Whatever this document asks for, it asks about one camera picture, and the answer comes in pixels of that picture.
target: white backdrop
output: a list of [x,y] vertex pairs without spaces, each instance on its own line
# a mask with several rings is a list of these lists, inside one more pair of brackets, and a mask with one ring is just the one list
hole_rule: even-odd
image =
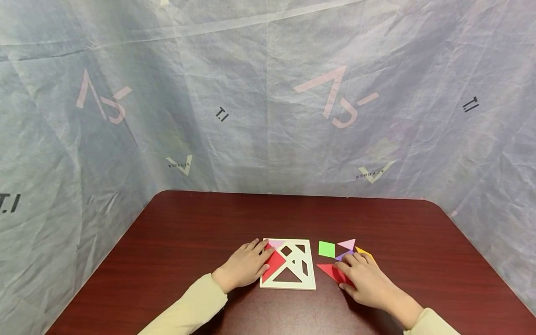
[[1,0],[2,332],[44,333],[166,189],[425,198],[535,312],[534,17],[533,0]]

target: green square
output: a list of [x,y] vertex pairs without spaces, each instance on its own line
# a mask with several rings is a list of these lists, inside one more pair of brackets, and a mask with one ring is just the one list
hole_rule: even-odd
[[320,256],[335,258],[335,244],[319,241],[318,242],[318,254]]

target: pink logo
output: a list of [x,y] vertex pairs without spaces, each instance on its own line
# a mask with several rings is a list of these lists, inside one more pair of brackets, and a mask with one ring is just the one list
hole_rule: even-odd
[[[95,91],[95,87],[93,87],[93,84],[91,83],[90,75],[87,73],[87,69],[84,69],[84,77],[82,79],[82,87],[80,88],[80,94],[78,95],[78,100],[76,101],[76,107],[83,109],[84,108],[84,102],[86,101],[87,96],[87,89],[91,88],[91,92],[93,93],[93,97],[95,98],[95,101],[97,102],[97,105],[99,106],[99,110],[101,112],[102,117],[105,120],[110,120],[110,122],[119,124],[123,119],[125,118],[125,109],[123,106],[121,106],[119,103],[106,99],[103,96],[97,97],[97,92]],[[122,88],[119,90],[119,92],[114,94],[115,100],[121,100],[125,96],[127,96],[130,92],[132,92],[132,89],[128,86]],[[119,115],[117,117],[106,117],[106,114],[104,113],[104,109],[102,109],[102,103],[112,106],[119,112]]]
[[[335,99],[337,97],[337,92],[339,92],[339,87],[343,80],[345,72],[346,72],[346,65],[341,66],[340,68],[333,70],[331,72],[325,73],[321,76],[318,76],[314,79],[311,79],[310,81],[307,81],[301,85],[298,85],[294,88],[294,90],[298,93],[302,93],[313,87],[321,85],[327,81],[333,80],[333,85],[331,85],[330,95],[327,97],[327,103],[326,103],[326,106],[324,107],[324,113],[322,113],[322,115],[324,115],[325,118],[329,118],[331,114],[331,110],[333,109],[333,104],[335,103]],[[364,104],[369,103],[378,97],[379,97],[378,93],[373,93],[369,95],[368,97],[359,100],[357,104],[359,106],[363,106]],[[333,118],[331,123],[335,125],[337,128],[342,129],[342,128],[348,127],[349,125],[355,122],[355,120],[358,118],[358,111],[344,97],[341,97],[340,104],[348,113],[350,113],[350,120],[346,122],[341,122],[339,119],[335,117]]]

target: dark red table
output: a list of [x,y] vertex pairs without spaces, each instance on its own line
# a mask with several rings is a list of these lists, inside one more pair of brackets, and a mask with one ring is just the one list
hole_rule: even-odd
[[[461,334],[535,334],[536,318],[454,223],[425,200],[165,191],[156,195],[48,334],[132,335],[254,238],[356,245]],[[229,295],[198,334],[401,334],[315,269],[317,290],[254,286]]]

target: long sleeve shirt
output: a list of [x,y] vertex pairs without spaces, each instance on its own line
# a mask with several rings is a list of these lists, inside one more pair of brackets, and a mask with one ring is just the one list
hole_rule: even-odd
[[[211,274],[199,278],[184,295],[138,335],[189,335],[207,323],[226,304],[227,295]],[[426,308],[404,335],[459,335],[436,312]]]

